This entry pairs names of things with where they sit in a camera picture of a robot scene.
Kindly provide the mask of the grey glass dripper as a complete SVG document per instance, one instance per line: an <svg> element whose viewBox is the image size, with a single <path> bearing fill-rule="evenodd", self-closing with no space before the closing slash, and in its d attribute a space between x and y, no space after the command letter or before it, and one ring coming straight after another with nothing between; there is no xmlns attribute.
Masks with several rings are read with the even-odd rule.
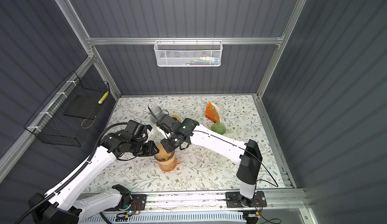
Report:
<svg viewBox="0 0 387 224"><path fill-rule="evenodd" d="M168 153L163 149L160 149L159 152L153 156L161 164L169 164L175 159L175 151Z"/></svg>

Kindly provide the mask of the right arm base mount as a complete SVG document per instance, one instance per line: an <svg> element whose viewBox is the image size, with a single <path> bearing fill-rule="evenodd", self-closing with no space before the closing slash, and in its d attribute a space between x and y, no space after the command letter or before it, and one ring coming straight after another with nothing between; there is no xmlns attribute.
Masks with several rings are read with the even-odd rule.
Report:
<svg viewBox="0 0 387 224"><path fill-rule="evenodd" d="M243 197L239 192L226 192L225 199L228 208L267 207L266 198L262 191L256 191L252 199Z"/></svg>

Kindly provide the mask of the orange glass carafe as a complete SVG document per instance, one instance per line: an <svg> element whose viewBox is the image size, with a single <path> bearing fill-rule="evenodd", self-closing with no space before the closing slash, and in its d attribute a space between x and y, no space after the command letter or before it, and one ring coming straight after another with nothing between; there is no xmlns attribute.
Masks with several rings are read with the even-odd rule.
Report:
<svg viewBox="0 0 387 224"><path fill-rule="evenodd" d="M170 159L168 161L159 162L159 168L163 172L170 172L170 171L174 170L176 168L176 166L179 164L181 164L181 162L174 158L174 159Z"/></svg>

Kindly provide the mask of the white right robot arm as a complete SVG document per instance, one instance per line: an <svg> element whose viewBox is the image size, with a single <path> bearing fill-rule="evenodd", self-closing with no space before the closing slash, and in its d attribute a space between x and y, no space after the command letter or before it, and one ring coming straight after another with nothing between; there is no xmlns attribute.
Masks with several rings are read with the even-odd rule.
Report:
<svg viewBox="0 0 387 224"><path fill-rule="evenodd" d="M211 131L199 122L186 118L180 122L165 115L156 123L157 130L163 135L161 141L167 153L179 148L197 145L214 151L238 165L236 177L241 181L239 193L242 198L252 201L256 192L258 175L262 164L262 155L258 144L233 140Z"/></svg>

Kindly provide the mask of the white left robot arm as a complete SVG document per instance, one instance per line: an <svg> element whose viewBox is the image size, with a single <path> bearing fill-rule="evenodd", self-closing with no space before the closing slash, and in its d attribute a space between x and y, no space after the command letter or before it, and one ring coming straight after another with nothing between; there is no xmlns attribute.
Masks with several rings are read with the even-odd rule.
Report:
<svg viewBox="0 0 387 224"><path fill-rule="evenodd" d="M67 177L45 194L36 193L28 201L30 209L22 215L32 215L36 224L78 224L110 208L119 208L134 214L141 209L133 201L126 187L116 184L111 190L78 202L84 189L111 163L125 153L134 158L154 156L159 152L149 136L154 133L151 125L133 120L123 122L124 129L114 133L107 127L98 137L91 154Z"/></svg>

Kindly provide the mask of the grey glass carafe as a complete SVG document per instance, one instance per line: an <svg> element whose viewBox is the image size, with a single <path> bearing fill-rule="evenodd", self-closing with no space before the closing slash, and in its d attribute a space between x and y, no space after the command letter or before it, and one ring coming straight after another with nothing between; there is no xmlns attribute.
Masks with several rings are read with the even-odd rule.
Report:
<svg viewBox="0 0 387 224"><path fill-rule="evenodd" d="M151 114L150 120L154 124L156 124L158 121L161 121L165 115L169 115L168 110L163 110L160 107L148 107L148 110Z"/></svg>

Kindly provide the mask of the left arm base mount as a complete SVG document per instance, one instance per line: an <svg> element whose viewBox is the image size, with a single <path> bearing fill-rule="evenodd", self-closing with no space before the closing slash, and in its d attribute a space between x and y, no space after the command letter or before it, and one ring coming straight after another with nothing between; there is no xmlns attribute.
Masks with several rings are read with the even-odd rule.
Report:
<svg viewBox="0 0 387 224"><path fill-rule="evenodd" d="M106 209L106 211L143 211L147 202L146 194L133 194L126 187L117 184L112 186L121 195L121 200L117 206Z"/></svg>

